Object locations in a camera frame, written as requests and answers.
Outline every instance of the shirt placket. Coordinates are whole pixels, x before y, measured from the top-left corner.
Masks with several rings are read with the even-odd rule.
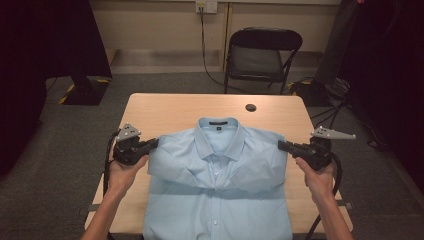
[[[212,156],[211,170],[215,183],[215,188],[212,189],[212,226],[211,239],[220,239],[221,232],[221,190],[216,188],[216,182],[222,170],[222,157]]]

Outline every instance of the chair seat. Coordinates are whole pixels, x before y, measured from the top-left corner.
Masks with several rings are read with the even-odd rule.
[[[230,66],[232,79],[242,78],[255,81],[282,82],[284,69],[280,52],[277,50],[234,47],[233,64]]]

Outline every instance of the wooden table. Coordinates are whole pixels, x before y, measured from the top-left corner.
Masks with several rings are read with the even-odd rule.
[[[254,104],[255,112],[245,106]],[[303,101],[295,96],[218,95],[218,94],[141,94],[131,95],[122,117],[122,127],[130,123],[148,140],[162,134],[194,128],[201,117],[235,117],[244,126],[271,130],[283,134],[288,141],[309,143],[313,130]],[[318,215],[305,187],[304,174],[289,154],[284,188],[293,233],[307,233]],[[110,229],[112,233],[141,234],[147,206],[150,176],[147,167],[137,174],[134,185],[122,200]],[[102,183],[93,200],[102,200]],[[345,207],[340,207],[349,228],[352,222]],[[94,212],[89,213],[86,227]],[[318,226],[316,232],[324,232]]]

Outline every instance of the gray carpet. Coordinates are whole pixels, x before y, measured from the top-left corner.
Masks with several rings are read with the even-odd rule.
[[[222,82],[222,73],[211,75]],[[310,73],[292,72],[290,80],[307,76]],[[32,140],[15,168],[0,179],[0,239],[79,238],[103,171],[107,141],[132,93],[223,92],[205,73],[115,75],[99,106],[58,104],[70,85],[69,78],[59,78],[49,90]],[[268,90],[251,84],[247,89],[268,94],[277,92],[279,86]],[[326,109],[314,107],[308,112],[312,116]],[[357,135],[355,141],[333,141],[333,151],[344,169],[341,193],[353,205],[349,213],[354,236],[363,240],[423,239],[422,194],[392,153],[367,145],[371,131],[359,120],[351,109],[343,108],[333,126]]]

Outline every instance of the handheld controller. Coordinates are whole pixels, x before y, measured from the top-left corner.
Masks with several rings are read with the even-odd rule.
[[[113,158],[124,165],[134,165],[138,160],[157,148],[159,140],[156,138],[140,141],[141,132],[126,123],[116,137],[113,148]]]
[[[313,137],[309,139],[310,144],[278,141],[278,149],[290,153],[294,158],[303,158],[313,170],[319,171],[332,161],[331,139],[356,139],[355,135],[336,132],[323,127],[317,128],[311,135]]]

